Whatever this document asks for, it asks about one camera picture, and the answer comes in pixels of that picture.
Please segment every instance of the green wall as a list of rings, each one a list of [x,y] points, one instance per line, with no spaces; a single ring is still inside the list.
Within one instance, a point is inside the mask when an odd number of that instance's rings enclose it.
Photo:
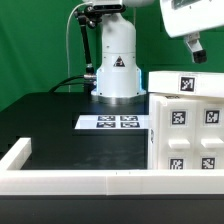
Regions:
[[[201,33],[208,62],[196,65],[183,38],[171,39],[162,22],[159,1],[137,9],[137,64],[147,73],[154,70],[224,71],[224,29]],[[21,96],[46,92],[67,78],[65,32],[72,9],[81,0],[1,0],[0,7],[0,110]],[[133,10],[124,17],[133,20]],[[85,71],[78,22],[70,29],[71,74]],[[93,64],[101,63],[100,30],[89,30]],[[73,87],[73,91],[82,91]]]

